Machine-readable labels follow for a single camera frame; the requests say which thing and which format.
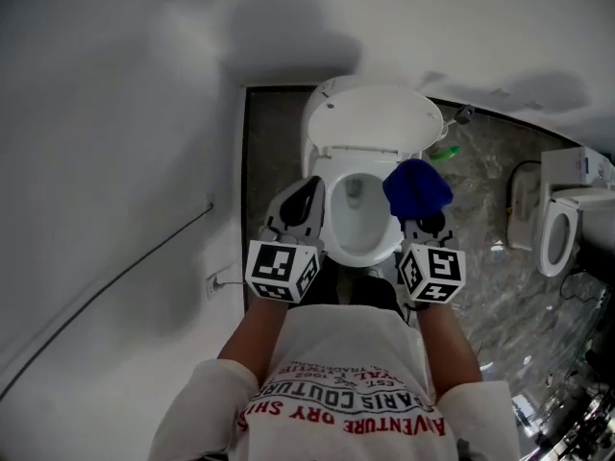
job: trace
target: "forearm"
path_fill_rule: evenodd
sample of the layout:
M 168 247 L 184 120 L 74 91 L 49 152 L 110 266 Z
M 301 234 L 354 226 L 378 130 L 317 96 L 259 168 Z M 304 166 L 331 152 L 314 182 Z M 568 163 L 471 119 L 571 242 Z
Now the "forearm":
M 418 312 L 418 320 L 438 399 L 460 384 L 482 381 L 479 362 L 448 304 Z
M 287 303 L 255 299 L 218 358 L 239 362 L 252 371 L 261 385 L 266 379 L 287 310 Z

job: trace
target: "gray tile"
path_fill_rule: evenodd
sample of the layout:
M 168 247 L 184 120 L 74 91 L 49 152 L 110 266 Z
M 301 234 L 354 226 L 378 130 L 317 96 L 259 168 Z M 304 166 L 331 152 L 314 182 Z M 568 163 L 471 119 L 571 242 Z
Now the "gray tile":
M 251 97 L 249 238 L 257 236 L 272 197 L 301 177 L 300 127 L 308 97 L 308 92 L 257 92 Z M 445 118 L 454 111 L 441 109 Z M 565 377 L 595 324 L 595 302 L 561 299 L 563 277 L 542 276 L 532 254 L 505 244 L 501 251 L 491 248 L 505 243 L 506 186 L 513 168 L 522 160 L 539 160 L 543 150 L 571 144 L 478 114 L 470 125 L 451 126 L 430 152 L 454 145 L 459 147 L 457 156 L 434 164 L 455 193 L 459 247 L 467 257 L 468 281 L 454 308 L 480 363 L 493 362 L 483 373 L 485 379 L 506 380 L 513 395 L 524 393 L 539 406 L 554 392 L 546 385 L 548 375 L 553 374 L 554 385 Z M 601 289 L 585 275 L 570 278 L 564 287 L 566 295 L 576 292 L 582 299 Z

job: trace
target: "blue rag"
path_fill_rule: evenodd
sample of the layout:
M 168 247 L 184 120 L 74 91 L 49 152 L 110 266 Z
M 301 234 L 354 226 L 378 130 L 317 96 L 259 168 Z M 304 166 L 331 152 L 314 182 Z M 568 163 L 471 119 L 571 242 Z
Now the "blue rag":
M 424 219 L 453 201 L 453 191 L 431 167 L 418 158 L 405 160 L 382 182 L 391 215 L 400 222 Z

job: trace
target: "white toilet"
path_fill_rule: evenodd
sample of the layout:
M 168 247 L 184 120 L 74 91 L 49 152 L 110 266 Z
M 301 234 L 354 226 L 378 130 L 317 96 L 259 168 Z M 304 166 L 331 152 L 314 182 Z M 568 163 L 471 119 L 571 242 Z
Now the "white toilet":
M 615 218 L 615 168 L 586 147 L 543 152 L 541 160 L 533 251 L 538 270 L 554 277 L 570 259 L 582 212 L 610 210 Z
M 407 87 L 344 76 L 313 91 L 302 123 L 302 170 L 327 189 L 320 238 L 330 258 L 367 267 L 395 251 L 404 237 L 382 181 L 402 160 L 420 157 L 442 127 L 438 107 Z

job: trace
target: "black cable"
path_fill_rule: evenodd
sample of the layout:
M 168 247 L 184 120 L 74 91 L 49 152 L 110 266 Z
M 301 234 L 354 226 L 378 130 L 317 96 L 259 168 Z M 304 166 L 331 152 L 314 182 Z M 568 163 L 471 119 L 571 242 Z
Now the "black cable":
M 207 208 L 207 210 L 199 213 L 196 217 L 194 217 L 189 222 L 187 222 L 186 224 L 181 226 L 179 229 L 177 229 L 175 232 L 173 232 L 171 235 L 169 235 L 166 239 L 164 239 L 161 243 L 159 243 L 157 246 L 152 248 L 150 251 L 148 251 L 145 255 L 140 257 L 133 264 L 129 265 L 126 269 L 122 270 L 117 276 L 115 276 L 113 279 L 111 279 L 111 281 L 109 281 L 109 283 L 106 283 L 105 285 L 103 285 L 102 288 L 100 288 L 96 293 L 94 293 L 94 295 L 92 297 L 90 297 L 79 309 L 77 309 L 70 318 L 68 318 L 58 329 L 56 329 L 56 331 L 54 331 L 54 333 L 45 341 L 45 343 L 43 343 L 38 348 L 38 350 L 28 359 L 28 361 L 21 367 L 21 369 L 19 369 L 19 371 L 11 379 L 9 384 L 7 384 L 7 386 L 2 390 L 2 393 L 0 393 L 0 401 L 2 401 L 8 395 L 9 391 L 11 391 L 11 389 L 14 387 L 16 382 L 24 375 L 24 373 L 30 368 L 30 366 L 34 363 L 34 361 L 37 360 L 37 358 L 39 358 L 40 355 L 45 350 L 47 350 L 47 348 L 53 343 L 53 341 L 56 338 L 58 338 L 58 336 L 60 336 L 60 334 L 66 328 L 68 328 L 68 325 L 70 325 L 73 321 L 75 321 L 75 319 L 77 319 L 77 317 L 82 312 L 84 312 L 89 307 L 89 305 L 91 303 L 93 303 L 96 299 L 98 299 L 98 297 L 101 294 L 103 294 L 106 290 L 108 290 L 109 287 L 111 287 L 114 283 L 116 283 L 118 280 L 120 280 L 122 277 L 124 277 L 128 272 L 130 272 L 133 268 L 135 268 L 136 265 L 141 263 L 149 255 L 151 255 L 152 253 L 154 253 L 157 250 L 159 250 L 162 246 L 164 246 L 167 242 L 169 242 L 171 239 L 173 239 L 176 235 L 178 235 L 183 230 L 187 229 L 189 226 L 191 226 L 197 220 L 199 220 L 200 218 L 202 218 L 205 215 L 207 215 L 208 213 L 210 213 L 212 210 L 213 210 L 213 204 L 209 204 L 209 207 Z

